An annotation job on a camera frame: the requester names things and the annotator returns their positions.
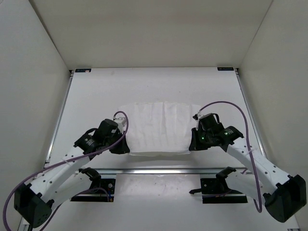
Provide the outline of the white pleated skirt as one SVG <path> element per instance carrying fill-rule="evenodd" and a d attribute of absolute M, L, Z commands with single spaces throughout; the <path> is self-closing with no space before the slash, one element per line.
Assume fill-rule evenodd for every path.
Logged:
<path fill-rule="evenodd" d="M 126 141 L 130 155 L 171 156 L 189 154 L 193 116 L 199 105 L 155 102 L 130 103 L 118 108 L 128 116 Z"/>

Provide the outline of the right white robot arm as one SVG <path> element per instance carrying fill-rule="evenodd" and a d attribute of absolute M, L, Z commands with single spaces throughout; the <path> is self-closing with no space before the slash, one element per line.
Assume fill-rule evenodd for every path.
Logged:
<path fill-rule="evenodd" d="M 191 151 L 220 147 L 253 173 L 247 176 L 233 167 L 226 167 L 216 174 L 214 186 L 218 191 L 235 190 L 260 201 L 267 212 L 281 223 L 306 205 L 306 182 L 300 175 L 291 176 L 260 152 L 254 154 L 244 135 L 233 126 L 225 128 L 217 114 L 195 114 L 193 118 L 197 125 L 192 128 Z"/>

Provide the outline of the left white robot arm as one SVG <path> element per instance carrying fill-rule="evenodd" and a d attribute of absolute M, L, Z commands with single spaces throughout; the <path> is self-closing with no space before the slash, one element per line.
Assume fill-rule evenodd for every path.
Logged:
<path fill-rule="evenodd" d="M 14 192 L 14 208 L 32 228 L 43 225 L 63 202 L 85 191 L 99 191 L 100 174 L 87 163 L 102 152 L 122 145 L 128 131 L 128 118 L 103 120 L 98 128 L 87 130 L 62 162 L 54 164 Z"/>

